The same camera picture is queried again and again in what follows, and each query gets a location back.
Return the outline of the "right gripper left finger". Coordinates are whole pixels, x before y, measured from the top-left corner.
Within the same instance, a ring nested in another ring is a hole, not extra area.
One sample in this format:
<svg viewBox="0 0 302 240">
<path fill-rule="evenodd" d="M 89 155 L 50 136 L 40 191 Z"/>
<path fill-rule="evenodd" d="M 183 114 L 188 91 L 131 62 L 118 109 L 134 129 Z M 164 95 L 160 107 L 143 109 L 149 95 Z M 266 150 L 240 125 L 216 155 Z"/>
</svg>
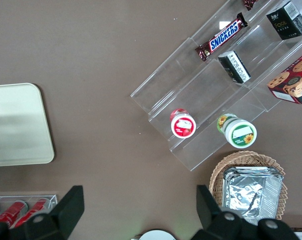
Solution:
<svg viewBox="0 0 302 240">
<path fill-rule="evenodd" d="M 66 240 L 83 213 L 83 186 L 74 185 L 49 213 L 36 214 L 22 225 L 24 239 Z"/>
</svg>

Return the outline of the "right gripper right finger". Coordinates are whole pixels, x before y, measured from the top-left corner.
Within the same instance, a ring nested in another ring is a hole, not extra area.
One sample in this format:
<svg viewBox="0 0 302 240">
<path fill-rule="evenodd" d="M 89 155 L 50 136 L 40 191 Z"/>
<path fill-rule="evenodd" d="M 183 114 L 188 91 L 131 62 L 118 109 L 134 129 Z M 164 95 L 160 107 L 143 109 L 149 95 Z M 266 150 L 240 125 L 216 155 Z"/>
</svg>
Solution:
<svg viewBox="0 0 302 240">
<path fill-rule="evenodd" d="M 222 211 L 206 185 L 196 189 L 196 208 L 202 229 L 193 240 L 239 240 L 242 230 L 241 218 L 233 212 Z"/>
</svg>

